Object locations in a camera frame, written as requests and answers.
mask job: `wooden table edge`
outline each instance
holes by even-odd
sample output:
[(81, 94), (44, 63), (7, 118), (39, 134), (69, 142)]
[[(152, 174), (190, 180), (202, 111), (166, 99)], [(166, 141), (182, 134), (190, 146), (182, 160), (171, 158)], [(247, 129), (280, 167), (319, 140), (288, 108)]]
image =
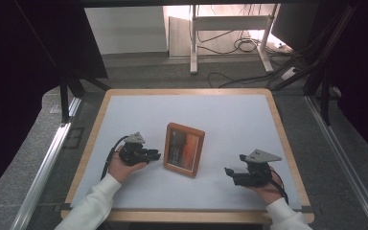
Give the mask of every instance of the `wooden table edge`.
[[(97, 118), (95, 120), (95, 123), (93, 125), (93, 128), (91, 130), (91, 133), (89, 135), (88, 141), (86, 143), (86, 147), (84, 149), (84, 152), (82, 154), (79, 166), (77, 168), (76, 174), (74, 176), (73, 182), (70, 186), (69, 193), (65, 199), (65, 203), (71, 203), (74, 195), (76, 193), (76, 190), (82, 180), (83, 174), (86, 169), (87, 162), (89, 160), (89, 157), (91, 156), (92, 149), (94, 148), (95, 141), (97, 139), (101, 123), (104, 119), (104, 114), (106, 113), (107, 105), (111, 99), (112, 96), (134, 96), (134, 95), (265, 95), (267, 99), (267, 103), (269, 105), (273, 122), (277, 128), (280, 141), (282, 143), (282, 147), (284, 149), (287, 162), (289, 165), (289, 168), (291, 170), (292, 177), (294, 179), (294, 183), (297, 189), (297, 193), (299, 195), (301, 205), (305, 207), (311, 207), (309, 198), (307, 196), (306, 190), (304, 188), (304, 184), (301, 179), (301, 175), (298, 171), (294, 156), (291, 151), (291, 147), (288, 143), (288, 138), (286, 136), (286, 132), (284, 130), (282, 121), (279, 116), (279, 112), (276, 107), (276, 103), (274, 102), (274, 98), (271, 94), (271, 92), (268, 89), (263, 88), (254, 88), (254, 89), (110, 89), (106, 91), (106, 94), (103, 98), (103, 102), (101, 104), (100, 110), (98, 112)], [(65, 218), (69, 213), (69, 210), (62, 210), (61, 216)], [(175, 219), (174, 217), (177, 217), (178, 219), (181, 219), (181, 221), (188, 221), (188, 222), (197, 222), (197, 219), (202, 219), (202, 221), (206, 221), (208, 216), (208, 219), (226, 219), (223, 218), (225, 215), (228, 217), (233, 216), (233, 212), (191, 212), (191, 213), (199, 213), (204, 216), (200, 217), (199, 215), (190, 215), (190, 212), (154, 212), (154, 211), (134, 211), (134, 215), (131, 211), (111, 211), (109, 214), (108, 220), (118, 220), (118, 221), (138, 221), (141, 219), (149, 219), (149, 221), (153, 218), (159, 218), (160, 221), (163, 222), (169, 222), (168, 219), (161, 220), (162, 217), (160, 214), (167, 215), (169, 217), (170, 221), (174, 221), (172, 219)], [(236, 212), (237, 214), (241, 214), (237, 216), (237, 218), (234, 218), (235, 220), (228, 219), (229, 222), (249, 222), (249, 223), (267, 223), (270, 222), (269, 219), (267, 219), (266, 212)], [(307, 222), (313, 222), (314, 216), (313, 213), (304, 213)]]

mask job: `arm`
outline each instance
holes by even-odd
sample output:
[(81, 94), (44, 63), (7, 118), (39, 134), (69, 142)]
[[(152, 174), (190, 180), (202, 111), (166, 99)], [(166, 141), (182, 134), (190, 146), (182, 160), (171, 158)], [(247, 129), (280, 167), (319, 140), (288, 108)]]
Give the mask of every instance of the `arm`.
[[(277, 173), (272, 173), (273, 180), (278, 184), (282, 181)], [(281, 196), (280, 192), (272, 185), (267, 184), (260, 188), (246, 187), (255, 191), (264, 202), (267, 204), (266, 210), (273, 221), (270, 226), (271, 230), (306, 230), (311, 229), (302, 213), (294, 212), (286, 203), (286, 200)]]
[(56, 230), (97, 229), (107, 218), (113, 204), (113, 196), (122, 187), (129, 175), (144, 168), (140, 163), (126, 166), (119, 158), (119, 149), (115, 151), (106, 176), (93, 186), (88, 195), (81, 200), (70, 214), (56, 227)]

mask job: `metal rail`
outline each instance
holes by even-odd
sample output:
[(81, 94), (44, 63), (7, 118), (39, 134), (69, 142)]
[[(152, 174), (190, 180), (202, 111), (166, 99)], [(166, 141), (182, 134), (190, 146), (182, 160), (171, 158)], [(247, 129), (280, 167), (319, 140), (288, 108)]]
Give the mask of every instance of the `metal rail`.
[(77, 113), (79, 105), (81, 103), (80, 99), (74, 98), (69, 106), (70, 120), (68, 123), (61, 125), (53, 139), (49, 150), (41, 163), (40, 169), (34, 178), (31, 188), (29, 189), (26, 197), (22, 203), (22, 206), (17, 213), (14, 222), (11, 225), (11, 230), (26, 229), (29, 221), (35, 211), (35, 206), (37, 205), (40, 196), (46, 186), (47, 180), (50, 176), (52, 168), (54, 167), (56, 160), (58, 158), (58, 153), (61, 150), (61, 146), (64, 143), (65, 137), (70, 129), (72, 120)]
[(314, 115), (316, 122), (319, 124), (322, 132), (324, 133), (325, 138), (327, 139), (328, 144), (331, 146), (333, 150), (333, 154), (336, 157), (337, 162), (339, 163), (342, 171), (345, 173), (346, 178), (348, 179), (351, 187), (363, 208), (367, 218), (368, 218), (368, 190), (360, 180), (357, 172), (352, 165), (349, 157), (346, 155), (346, 152), (340, 145), (337, 140), (336, 135), (333, 132), (331, 126), (327, 126), (324, 120), (321, 118), (319, 111), (319, 106), (315, 101), (314, 96), (306, 96), (307, 103), (310, 106), (310, 110)]

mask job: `photo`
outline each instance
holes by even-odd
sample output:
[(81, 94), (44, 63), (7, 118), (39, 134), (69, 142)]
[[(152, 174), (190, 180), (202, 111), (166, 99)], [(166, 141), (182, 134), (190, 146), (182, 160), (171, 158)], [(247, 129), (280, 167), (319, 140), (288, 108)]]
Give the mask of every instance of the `photo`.
[(170, 170), (195, 176), (205, 132), (170, 123), (166, 134), (164, 166)]
[(193, 170), (199, 137), (172, 129), (168, 163), (188, 171)]

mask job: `white sleeve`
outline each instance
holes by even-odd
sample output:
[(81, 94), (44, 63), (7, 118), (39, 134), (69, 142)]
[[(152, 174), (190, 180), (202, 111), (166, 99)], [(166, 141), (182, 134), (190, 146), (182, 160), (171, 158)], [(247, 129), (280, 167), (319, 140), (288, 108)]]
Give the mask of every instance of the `white sleeve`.
[(112, 175), (93, 186), (88, 195), (74, 207), (56, 230), (97, 229), (109, 215), (113, 196), (121, 184)]
[(271, 230), (306, 230), (311, 229), (303, 214), (294, 212), (284, 198), (280, 198), (266, 207), (273, 224)]

